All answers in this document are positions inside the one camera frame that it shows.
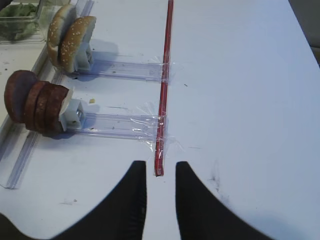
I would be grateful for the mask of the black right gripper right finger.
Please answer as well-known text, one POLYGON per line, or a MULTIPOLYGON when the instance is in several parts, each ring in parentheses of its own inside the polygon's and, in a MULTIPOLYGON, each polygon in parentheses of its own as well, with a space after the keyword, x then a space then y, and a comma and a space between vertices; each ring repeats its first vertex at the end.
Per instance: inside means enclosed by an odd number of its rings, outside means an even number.
POLYGON ((175 207, 182 240, 269 240, 223 205, 186 161, 175 167, 175 207))

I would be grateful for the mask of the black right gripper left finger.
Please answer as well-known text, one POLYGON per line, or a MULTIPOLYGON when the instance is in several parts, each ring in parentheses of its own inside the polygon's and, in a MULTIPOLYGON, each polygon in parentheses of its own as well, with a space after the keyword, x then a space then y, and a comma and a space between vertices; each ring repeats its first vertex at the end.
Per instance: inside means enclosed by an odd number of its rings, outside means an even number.
POLYGON ((0 190, 3 240, 140 240, 146 162, 56 162, 29 167, 22 186, 0 190))

